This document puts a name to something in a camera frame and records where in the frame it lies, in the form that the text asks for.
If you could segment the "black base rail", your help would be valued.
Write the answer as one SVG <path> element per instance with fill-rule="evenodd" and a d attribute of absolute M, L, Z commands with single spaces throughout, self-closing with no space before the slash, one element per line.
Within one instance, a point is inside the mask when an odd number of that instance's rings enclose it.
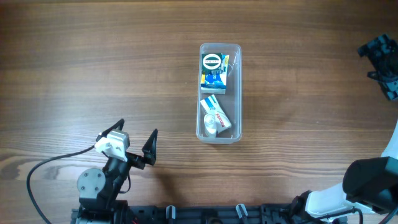
<path fill-rule="evenodd" d="M 298 216 L 289 217 L 286 204 L 263 204 L 246 207 L 247 214 L 239 215 L 237 209 L 228 207 L 180 207 L 172 218 L 166 208 L 156 206 L 130 206 L 118 218 L 109 215 L 90 215 L 73 210 L 71 224 L 76 223 L 139 223 L 139 224 L 205 224 L 208 218 L 217 218 L 223 224 L 288 224 L 304 222 Z"/>

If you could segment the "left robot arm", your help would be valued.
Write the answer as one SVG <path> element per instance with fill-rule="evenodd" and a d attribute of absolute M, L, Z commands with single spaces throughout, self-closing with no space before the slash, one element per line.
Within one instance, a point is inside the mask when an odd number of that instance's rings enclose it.
<path fill-rule="evenodd" d="M 139 223 L 128 202 L 117 197 L 124 193 L 121 188 L 126 180 L 130 180 L 131 168 L 142 170 L 146 165 L 155 164 L 158 130 L 153 130 L 140 156 L 127 152 L 130 139 L 123 126 L 124 120 L 120 119 L 96 138 L 95 151 L 107 156 L 108 160 L 103 168 L 90 168 L 79 176 L 80 206 L 72 213 L 72 223 Z"/>

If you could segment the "blue yellow lozenge box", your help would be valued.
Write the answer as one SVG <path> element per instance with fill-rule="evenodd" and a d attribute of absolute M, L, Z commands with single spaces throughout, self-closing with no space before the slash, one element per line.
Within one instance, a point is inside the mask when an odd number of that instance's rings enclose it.
<path fill-rule="evenodd" d="M 201 87 L 226 89 L 228 62 L 229 62 L 229 55 L 223 54 L 223 62 L 222 62 L 223 71 L 220 74 L 204 74 L 201 71 L 201 79 L 200 79 Z"/>

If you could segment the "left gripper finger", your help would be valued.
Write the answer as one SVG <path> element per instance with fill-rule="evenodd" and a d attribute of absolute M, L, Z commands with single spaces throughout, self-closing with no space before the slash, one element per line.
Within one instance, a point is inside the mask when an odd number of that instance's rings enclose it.
<path fill-rule="evenodd" d="M 157 135 L 158 135 L 158 130 L 154 129 L 152 134 L 149 136 L 148 140 L 142 147 L 145 163 L 152 166 L 154 166 L 156 162 Z"/>
<path fill-rule="evenodd" d="M 112 125 L 110 128 L 106 129 L 103 132 L 100 132 L 96 138 L 96 142 L 98 142 L 101 138 L 106 138 L 107 135 L 114 129 L 122 131 L 124 127 L 124 122 L 125 120 L 122 118 L 118 122 L 116 122 L 114 125 Z"/>

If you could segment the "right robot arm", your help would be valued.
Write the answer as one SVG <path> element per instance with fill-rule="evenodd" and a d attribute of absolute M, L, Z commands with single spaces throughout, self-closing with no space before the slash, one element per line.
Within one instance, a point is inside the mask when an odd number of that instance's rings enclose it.
<path fill-rule="evenodd" d="M 367 73 L 385 99 L 397 102 L 397 40 L 381 34 L 358 48 L 372 65 Z M 341 223 L 349 215 L 380 215 L 381 223 L 397 217 L 397 122 L 379 154 L 355 159 L 342 179 L 323 190 L 309 190 L 291 202 L 287 212 L 295 223 Z"/>

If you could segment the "white blue medicine box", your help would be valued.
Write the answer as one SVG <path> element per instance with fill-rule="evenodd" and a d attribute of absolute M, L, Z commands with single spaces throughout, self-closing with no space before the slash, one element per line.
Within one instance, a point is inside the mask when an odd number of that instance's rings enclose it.
<path fill-rule="evenodd" d="M 200 88 L 202 94 L 221 94 L 224 95 L 226 93 L 225 89 L 220 89 L 220 88 L 205 88 L 201 87 Z"/>

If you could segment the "white green Panadol box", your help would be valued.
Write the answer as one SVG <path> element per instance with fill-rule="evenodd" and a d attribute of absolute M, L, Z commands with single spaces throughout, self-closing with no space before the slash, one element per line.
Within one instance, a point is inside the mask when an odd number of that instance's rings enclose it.
<path fill-rule="evenodd" d="M 217 134 L 226 131 L 232 127 L 231 121 L 228 119 L 226 113 L 221 108 L 215 95 L 210 95 L 200 101 L 202 108 L 206 114 L 213 114 L 216 119 Z"/>

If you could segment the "clear plastic container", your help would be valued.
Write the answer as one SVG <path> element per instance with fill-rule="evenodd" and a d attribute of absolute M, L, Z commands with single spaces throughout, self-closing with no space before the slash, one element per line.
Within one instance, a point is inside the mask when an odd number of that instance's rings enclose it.
<path fill-rule="evenodd" d="M 229 55 L 228 74 L 226 82 L 226 93 L 221 94 L 202 94 L 201 93 L 201 55 L 211 53 L 222 53 Z M 200 62 L 198 74 L 198 99 L 197 99 L 197 138 L 209 144 L 232 144 L 241 139 L 242 125 L 242 50 L 238 44 L 225 43 L 204 43 L 200 47 Z M 215 95 L 221 108 L 231 121 L 232 127 L 219 133 L 215 138 L 209 138 L 205 133 L 203 118 L 206 115 L 200 101 L 210 95 Z"/>

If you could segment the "white spray bottle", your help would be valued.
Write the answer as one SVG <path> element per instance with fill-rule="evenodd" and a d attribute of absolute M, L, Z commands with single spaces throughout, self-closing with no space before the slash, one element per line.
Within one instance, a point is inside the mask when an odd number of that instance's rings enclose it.
<path fill-rule="evenodd" d="M 215 138 L 217 135 L 216 119 L 213 114 L 206 114 L 203 118 L 205 133 L 209 138 Z"/>

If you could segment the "dark green small box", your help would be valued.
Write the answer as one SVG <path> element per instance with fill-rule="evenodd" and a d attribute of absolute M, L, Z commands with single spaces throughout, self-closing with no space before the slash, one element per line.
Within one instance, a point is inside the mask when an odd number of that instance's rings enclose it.
<path fill-rule="evenodd" d="M 211 53 L 201 55 L 201 70 L 204 74 L 220 74 L 222 68 L 223 54 Z"/>

